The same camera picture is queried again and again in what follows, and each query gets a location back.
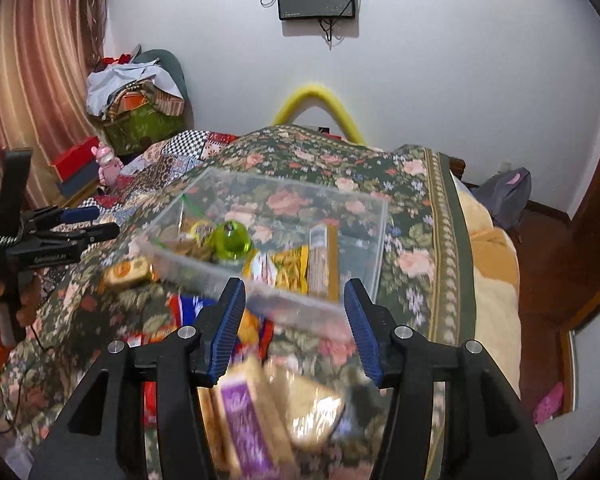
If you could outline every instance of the pink slipper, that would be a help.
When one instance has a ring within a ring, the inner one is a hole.
[[[546,394],[534,409],[534,423],[542,424],[549,420],[552,415],[560,410],[562,398],[564,397],[564,384],[557,383],[551,391]]]

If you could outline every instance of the wooden floor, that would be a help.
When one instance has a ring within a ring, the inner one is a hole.
[[[558,329],[600,289],[600,241],[525,211],[520,262],[522,403],[531,413],[562,377]]]

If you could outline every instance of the beige blanket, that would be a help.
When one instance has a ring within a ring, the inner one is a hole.
[[[518,258],[507,234],[495,228],[488,211],[459,189],[474,256],[475,338],[489,351],[520,396],[520,318]]]

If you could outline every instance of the metal screw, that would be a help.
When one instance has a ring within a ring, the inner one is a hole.
[[[107,350],[109,350],[109,353],[111,354],[117,354],[119,352],[122,352],[124,347],[124,342],[120,341],[120,339],[116,339],[115,341],[109,343],[109,346],[107,346]]]
[[[472,354],[479,354],[480,352],[482,352],[482,345],[477,341],[474,341],[473,339],[467,341],[465,346],[466,349]]]
[[[397,326],[395,327],[394,333],[400,339],[408,339],[413,335],[413,330],[408,326]]]
[[[183,326],[178,329],[178,337],[182,339],[189,339],[196,335],[196,329],[192,326]]]

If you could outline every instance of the gray backpack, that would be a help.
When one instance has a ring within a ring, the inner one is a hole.
[[[531,195],[531,173],[525,168],[499,173],[474,189],[473,194],[487,208],[494,225],[505,231],[517,229]]]

